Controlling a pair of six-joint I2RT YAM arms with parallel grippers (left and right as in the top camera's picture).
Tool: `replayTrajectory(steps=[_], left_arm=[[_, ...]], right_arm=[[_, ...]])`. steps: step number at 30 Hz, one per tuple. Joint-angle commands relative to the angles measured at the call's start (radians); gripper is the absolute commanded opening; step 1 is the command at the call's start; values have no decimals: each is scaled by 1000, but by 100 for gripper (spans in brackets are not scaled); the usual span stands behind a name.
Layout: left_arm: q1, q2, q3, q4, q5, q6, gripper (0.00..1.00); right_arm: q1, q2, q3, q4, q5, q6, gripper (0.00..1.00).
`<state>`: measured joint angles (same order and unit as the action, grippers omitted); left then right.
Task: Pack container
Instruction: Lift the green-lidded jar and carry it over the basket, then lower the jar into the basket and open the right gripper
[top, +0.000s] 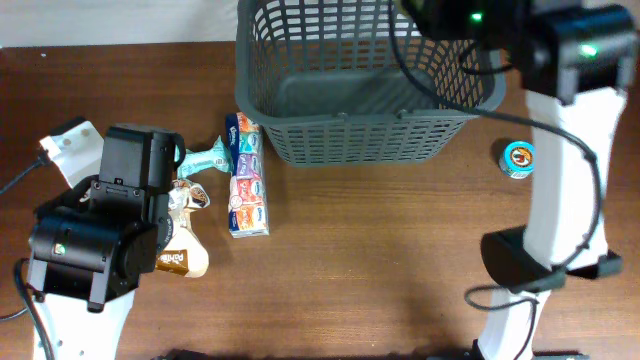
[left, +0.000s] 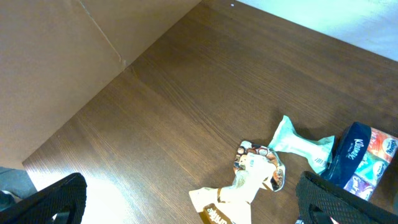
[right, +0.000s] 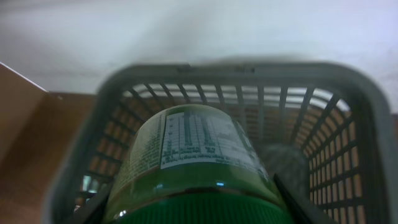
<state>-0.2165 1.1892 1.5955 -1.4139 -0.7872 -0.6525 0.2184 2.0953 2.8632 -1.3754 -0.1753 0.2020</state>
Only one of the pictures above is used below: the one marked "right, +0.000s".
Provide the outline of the grey plastic lattice basket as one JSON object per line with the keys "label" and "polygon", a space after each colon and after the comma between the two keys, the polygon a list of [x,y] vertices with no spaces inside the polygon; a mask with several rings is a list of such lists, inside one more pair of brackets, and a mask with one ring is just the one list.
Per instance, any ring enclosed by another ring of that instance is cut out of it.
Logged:
{"label": "grey plastic lattice basket", "polygon": [[46,198],[62,223],[114,182],[138,129],[182,105],[225,112],[269,177],[278,174],[336,223],[397,222],[397,139],[363,74],[332,63],[136,65],[101,87]]}

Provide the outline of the green capped jar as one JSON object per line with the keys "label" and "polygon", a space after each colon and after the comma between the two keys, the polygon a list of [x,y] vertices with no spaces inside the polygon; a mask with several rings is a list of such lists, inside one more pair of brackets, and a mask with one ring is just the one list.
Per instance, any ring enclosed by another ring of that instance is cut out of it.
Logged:
{"label": "green capped jar", "polygon": [[292,223],[241,125],[216,108],[182,105],[137,131],[103,223]]}

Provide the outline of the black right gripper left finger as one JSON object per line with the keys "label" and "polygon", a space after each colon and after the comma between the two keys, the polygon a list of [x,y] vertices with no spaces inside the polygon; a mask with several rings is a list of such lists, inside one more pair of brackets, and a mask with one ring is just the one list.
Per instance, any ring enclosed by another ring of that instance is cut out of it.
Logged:
{"label": "black right gripper left finger", "polygon": [[114,182],[100,190],[94,197],[80,207],[73,215],[66,218],[62,224],[101,223],[103,213]]}

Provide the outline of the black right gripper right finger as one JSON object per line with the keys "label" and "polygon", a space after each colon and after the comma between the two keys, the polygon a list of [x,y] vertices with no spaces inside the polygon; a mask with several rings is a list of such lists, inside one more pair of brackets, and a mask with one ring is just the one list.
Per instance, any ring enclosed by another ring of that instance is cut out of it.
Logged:
{"label": "black right gripper right finger", "polygon": [[278,174],[274,174],[273,180],[295,223],[336,224],[334,220],[312,204],[309,199],[300,195]]}

